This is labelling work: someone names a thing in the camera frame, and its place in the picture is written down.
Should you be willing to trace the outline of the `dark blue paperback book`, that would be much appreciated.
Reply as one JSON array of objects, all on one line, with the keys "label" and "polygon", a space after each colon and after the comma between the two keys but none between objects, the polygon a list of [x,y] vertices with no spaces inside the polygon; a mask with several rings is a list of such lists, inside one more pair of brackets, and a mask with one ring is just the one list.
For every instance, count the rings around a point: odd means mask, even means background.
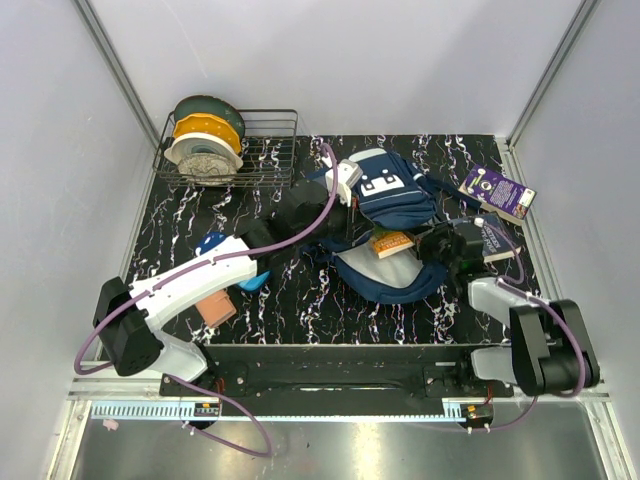
[{"label": "dark blue paperback book", "polygon": [[485,225],[481,228],[485,263],[512,259],[521,252],[521,247],[512,241],[502,219],[497,214],[486,213],[476,216],[480,216],[485,220]]}]

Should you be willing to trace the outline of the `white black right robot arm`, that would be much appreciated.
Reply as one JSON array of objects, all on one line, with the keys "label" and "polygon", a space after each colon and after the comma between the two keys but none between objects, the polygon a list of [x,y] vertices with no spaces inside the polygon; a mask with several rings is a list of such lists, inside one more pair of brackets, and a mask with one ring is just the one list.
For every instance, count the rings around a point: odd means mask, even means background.
[{"label": "white black right robot arm", "polygon": [[[514,254],[518,277],[495,276],[487,269],[483,252],[487,231]],[[579,306],[568,299],[545,300],[519,288],[525,276],[522,261],[500,223],[493,225],[478,215],[419,226],[410,235],[419,259],[446,268],[446,284],[458,299],[499,321],[510,333],[506,345],[477,348],[471,362],[454,371],[460,393],[476,396],[490,380],[498,380],[530,397],[570,398],[600,383],[600,366]]]}]

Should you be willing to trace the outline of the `navy blue student backpack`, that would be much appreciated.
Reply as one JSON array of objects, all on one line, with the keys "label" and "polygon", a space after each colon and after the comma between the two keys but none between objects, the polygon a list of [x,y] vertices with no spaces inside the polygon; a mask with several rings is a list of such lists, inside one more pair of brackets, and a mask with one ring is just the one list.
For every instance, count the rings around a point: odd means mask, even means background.
[{"label": "navy blue student backpack", "polygon": [[354,223],[318,240],[341,279],[365,300],[414,303],[435,293],[447,267],[419,254],[417,237],[440,222],[436,195],[453,185],[425,173],[398,153],[381,148],[357,152],[340,169],[350,178]]}]

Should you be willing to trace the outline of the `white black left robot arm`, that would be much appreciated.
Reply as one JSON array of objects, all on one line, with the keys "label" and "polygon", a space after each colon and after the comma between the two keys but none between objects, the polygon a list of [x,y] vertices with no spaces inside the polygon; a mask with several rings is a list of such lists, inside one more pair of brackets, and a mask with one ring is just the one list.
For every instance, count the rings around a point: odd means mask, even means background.
[{"label": "white black left robot arm", "polygon": [[353,180],[331,172],[284,192],[275,210],[255,218],[188,262],[146,280],[106,281],[94,314],[108,366],[121,377],[147,369],[177,376],[196,396],[215,386],[202,349],[164,332],[164,325],[196,303],[274,271],[302,248],[324,239],[351,243],[369,226],[354,202]]}]

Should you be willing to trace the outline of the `orange treehouse book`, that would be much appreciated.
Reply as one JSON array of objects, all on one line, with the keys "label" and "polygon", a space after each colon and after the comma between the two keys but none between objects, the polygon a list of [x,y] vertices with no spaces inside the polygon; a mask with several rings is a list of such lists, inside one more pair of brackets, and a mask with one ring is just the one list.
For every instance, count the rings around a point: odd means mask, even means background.
[{"label": "orange treehouse book", "polygon": [[401,231],[375,229],[369,245],[379,259],[385,259],[402,251],[412,248],[413,238]]}]

